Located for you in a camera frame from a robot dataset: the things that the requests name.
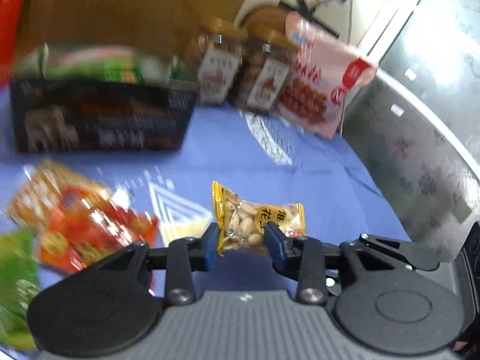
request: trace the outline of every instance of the round black cover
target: round black cover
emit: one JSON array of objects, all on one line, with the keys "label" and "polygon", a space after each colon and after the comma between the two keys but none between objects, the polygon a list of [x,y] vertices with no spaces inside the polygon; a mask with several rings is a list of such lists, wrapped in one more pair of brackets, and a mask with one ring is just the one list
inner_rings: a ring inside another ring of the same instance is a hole
[{"label": "round black cover", "polygon": [[159,315],[148,288],[111,271],[76,274],[34,298],[27,312],[37,345],[68,357],[95,357],[142,338]]},{"label": "round black cover", "polygon": [[347,287],[334,314],[359,342],[396,355],[439,350],[459,335],[464,310],[448,289],[413,271],[375,271]]}]

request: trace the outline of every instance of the ribbed gray surface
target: ribbed gray surface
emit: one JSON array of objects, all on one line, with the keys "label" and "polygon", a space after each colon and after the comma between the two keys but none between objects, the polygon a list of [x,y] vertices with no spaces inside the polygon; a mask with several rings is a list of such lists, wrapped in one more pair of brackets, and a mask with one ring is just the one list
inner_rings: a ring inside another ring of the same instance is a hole
[{"label": "ribbed gray surface", "polygon": [[[38,359],[64,358],[42,353]],[[381,360],[393,357],[351,342],[339,332],[323,308],[297,304],[285,291],[212,291],[193,305],[169,309],[161,324],[137,345],[99,358],[109,359]],[[409,359],[458,357],[445,350]]]}]

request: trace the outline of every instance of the blue surface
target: blue surface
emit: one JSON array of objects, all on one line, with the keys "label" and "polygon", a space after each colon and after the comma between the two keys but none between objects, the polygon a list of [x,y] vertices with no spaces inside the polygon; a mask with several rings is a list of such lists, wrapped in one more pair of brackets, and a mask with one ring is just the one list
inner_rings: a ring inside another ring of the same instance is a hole
[{"label": "blue surface", "polygon": [[[45,155],[19,155],[13,149],[9,95],[0,94],[0,207],[6,207],[24,179],[23,166]],[[288,161],[277,164],[266,154],[236,109],[197,107],[183,148],[175,153],[109,152],[56,154],[54,159],[75,171],[134,195],[132,207],[152,212],[148,182],[212,210],[211,182],[217,180],[246,200],[260,203],[303,203],[307,232],[339,244],[360,233],[407,239],[390,205],[375,186],[351,147],[339,136],[332,141],[289,125],[276,116],[254,118],[268,130],[271,143]],[[0,230],[11,228],[6,219]],[[41,269],[42,285],[59,276]],[[163,292],[164,274],[155,277],[155,293]],[[218,258],[209,274],[195,273],[198,294],[205,289],[272,290],[295,284],[277,275],[269,258],[231,253]]]}]

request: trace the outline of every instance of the metal bolt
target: metal bolt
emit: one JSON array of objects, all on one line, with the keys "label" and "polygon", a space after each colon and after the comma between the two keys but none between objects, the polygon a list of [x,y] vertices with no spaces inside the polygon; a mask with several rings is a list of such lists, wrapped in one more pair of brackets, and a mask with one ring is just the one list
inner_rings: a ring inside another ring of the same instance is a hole
[{"label": "metal bolt", "polygon": [[306,288],[300,292],[300,299],[305,303],[318,303],[323,300],[324,296],[324,293],[318,288]]},{"label": "metal bolt", "polygon": [[191,291],[183,288],[174,288],[169,292],[169,299],[175,303],[185,303],[191,300],[193,294]]}]

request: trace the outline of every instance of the glass jar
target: glass jar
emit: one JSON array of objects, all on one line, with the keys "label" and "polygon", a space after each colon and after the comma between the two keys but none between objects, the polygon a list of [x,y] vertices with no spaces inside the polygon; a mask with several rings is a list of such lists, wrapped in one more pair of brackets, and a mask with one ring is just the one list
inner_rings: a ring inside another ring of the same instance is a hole
[{"label": "glass jar", "polygon": [[185,62],[200,83],[201,104],[221,104],[234,83],[243,57],[248,32],[229,21],[209,17],[200,23]]},{"label": "glass jar", "polygon": [[257,27],[247,43],[247,56],[235,84],[232,103],[257,113],[268,113],[290,73],[297,47],[281,32]]}]

